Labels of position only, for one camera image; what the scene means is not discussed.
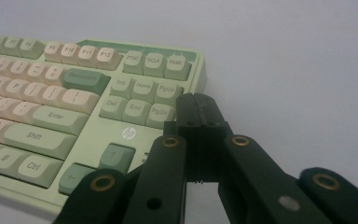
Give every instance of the white surface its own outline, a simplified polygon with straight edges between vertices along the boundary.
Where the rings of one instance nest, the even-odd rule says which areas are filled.
[[[189,47],[234,133],[289,175],[322,166],[358,187],[358,1],[0,1],[0,34]],[[186,223],[227,223],[213,186],[191,186]],[[49,223],[0,199],[0,223]]]

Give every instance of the enter key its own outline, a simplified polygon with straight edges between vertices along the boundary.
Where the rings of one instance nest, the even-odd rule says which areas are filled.
[[[42,105],[33,114],[33,125],[79,136],[89,115]]]

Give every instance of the metal ring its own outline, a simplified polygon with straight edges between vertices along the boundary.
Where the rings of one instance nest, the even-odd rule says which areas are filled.
[[[101,185],[101,183],[98,184],[98,182],[101,180],[107,180],[108,182],[103,185]],[[115,185],[115,183],[116,180],[112,175],[98,175],[92,180],[90,187],[95,191],[101,192],[112,188]]]
[[[162,140],[162,145],[165,147],[176,147],[179,145],[179,140],[174,137],[166,137],[164,140]]]
[[[317,185],[324,189],[331,189],[331,190],[337,190],[340,188],[339,182],[332,177],[331,175],[327,174],[316,174],[312,177],[313,182],[315,182]],[[323,179],[327,179],[328,181],[331,181],[330,183],[326,183],[323,181]]]
[[[231,138],[231,142],[239,147],[246,147],[248,146],[251,141],[243,136],[234,136]]]

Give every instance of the green keyboard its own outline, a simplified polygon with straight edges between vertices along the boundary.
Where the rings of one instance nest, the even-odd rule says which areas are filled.
[[[88,173],[143,164],[205,83],[192,49],[0,35],[0,195],[59,213]]]

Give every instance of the keyboard frame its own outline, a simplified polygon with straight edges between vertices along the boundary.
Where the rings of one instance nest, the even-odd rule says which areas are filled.
[[[186,92],[203,92],[206,84],[206,69],[205,69],[205,56],[202,52],[193,50],[193,49],[184,49],[177,47],[165,47],[159,45],[149,45],[149,44],[139,44],[139,43],[131,43],[131,42],[122,42],[122,41],[108,41],[108,40],[84,40],[80,41],[77,44],[82,46],[84,43],[96,43],[95,47],[107,47],[114,45],[120,46],[133,46],[134,49],[161,49],[164,52],[191,52],[195,55],[195,59],[191,63],[191,69],[189,72],[189,76],[187,81],[178,81],[175,80],[178,85],[184,88],[184,93]],[[125,55],[126,50],[133,48],[116,48],[121,55]],[[12,57],[4,54],[0,54],[0,57],[8,57],[14,60],[24,60],[30,62],[40,62],[46,63],[49,65],[59,65],[65,67],[66,69],[75,67],[79,69],[85,69],[90,71],[98,71],[102,72],[107,76],[112,77],[115,74],[123,73],[123,62],[124,58],[121,60],[115,71],[107,71],[101,69],[93,69],[86,68],[75,65],[68,65],[63,63],[50,63],[45,61],[45,56],[42,54],[36,60],[30,60],[19,57]],[[147,77],[153,79],[154,81],[159,81],[160,77]],[[153,129],[145,126],[140,126],[136,124],[130,124],[122,121],[104,119],[99,117],[99,112],[101,106],[103,104],[103,99],[109,95],[110,86],[112,84],[112,79],[109,80],[109,83],[98,104],[95,106],[92,113],[89,115],[89,120],[87,121],[82,133],[78,136],[77,141],[69,153],[68,157],[64,161],[61,170],[58,172],[56,178],[54,179],[52,185],[48,189],[43,189],[38,186],[22,182],[20,180],[13,179],[11,177],[6,177],[0,175],[0,196],[10,199],[12,201],[18,203],[24,203],[30,205],[32,207],[39,208],[41,210],[48,211],[50,213],[58,214],[63,204],[65,203],[67,196],[60,194],[58,187],[59,181],[64,173],[64,171],[73,163],[83,164],[92,168],[96,168],[99,165],[99,160],[103,151],[107,147],[108,144],[117,144],[125,147],[133,147],[136,148],[136,152],[134,154],[130,171],[141,165],[147,158],[147,152],[151,148],[154,140],[162,135],[162,130]],[[127,131],[133,132],[136,131],[136,135],[131,139],[124,139],[122,137],[123,132],[127,129]]]

